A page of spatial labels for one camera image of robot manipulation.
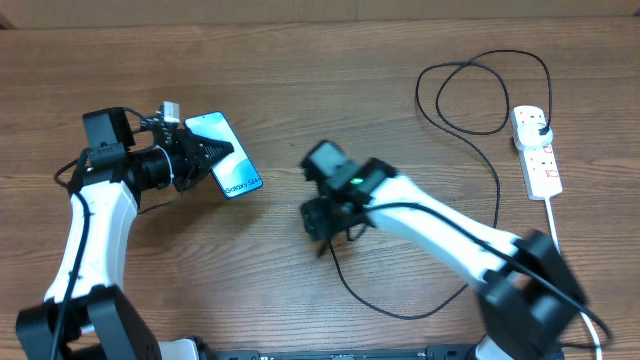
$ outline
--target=white power strip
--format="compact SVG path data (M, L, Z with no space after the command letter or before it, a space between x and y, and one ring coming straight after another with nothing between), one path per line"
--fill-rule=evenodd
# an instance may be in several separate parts
M514 139L517 138L519 127L530 127L539 123L545 124L544 112L535 106L518 106L511 113ZM524 183L531 200L544 200L562 192L553 147L551 144L543 145L543 143L544 140L541 137L538 146L530 146L525 150L518 149Z
M531 200L544 200L547 208L551 237L560 253L560 243L558 242L556 225L551 209L551 198L562 192L558 164L553 154L553 148L551 147L551 139L553 137L537 137L535 132L530 131L533 127L538 128L545 123L544 112L535 106L518 106L514 108L511 113L513 139L518 148L518 154L520 155L520 164L522 165L527 194ZM521 139L522 134L528 134L524 144ZM602 349L600 348L598 333L593 327L589 317L584 313L580 315L593 338L593 344L596 347L596 360L602 360Z

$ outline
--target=wood grain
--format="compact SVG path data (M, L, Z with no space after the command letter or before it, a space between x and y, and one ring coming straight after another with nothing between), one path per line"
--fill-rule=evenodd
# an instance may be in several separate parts
M22 30L632 16L639 7L638 0L0 0L0 12Z
M24 358L16 315L41 301L59 266L70 207L51 174L86 146L81 115L123 105L151 112L164 99L179 102L185 117L225 112L265 187L226 201L213 181L204 182L136 220L125 290L159 339L197 334L215 349L261 351L476 341L483 326L470 291L416 322L374 313L345 291L303 231L298 206L314 186L298 162L318 140L331 139L360 161L376 156L396 165L432 195L490 223L495 185L486 167L417 116L413 89L426 66L520 48L552 72L563 249L617 336L605 356L636 359L639 33L632 18L0 32L0 357ZM513 105L546 107L534 61L501 55L483 62L505 78ZM430 113L446 75L423 80ZM451 82L442 107L474 129L497 126L505 111L499 84L478 70ZM546 229L544 206L526 198L510 130L473 141L500 174L500 227ZM173 196L150 191L143 206ZM424 312L461 285L430 256L376 231L336 247L353 288L385 309ZM587 341L577 321L566 338ZM590 355L572 351L570 358Z

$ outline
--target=samsung galaxy phone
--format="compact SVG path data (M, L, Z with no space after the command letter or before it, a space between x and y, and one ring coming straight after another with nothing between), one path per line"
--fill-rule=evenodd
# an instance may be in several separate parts
M213 177L227 199L262 187L262 178L222 113L215 112L192 117L185 121L185 125L195 135L233 144L233 153L220 160L211 169Z

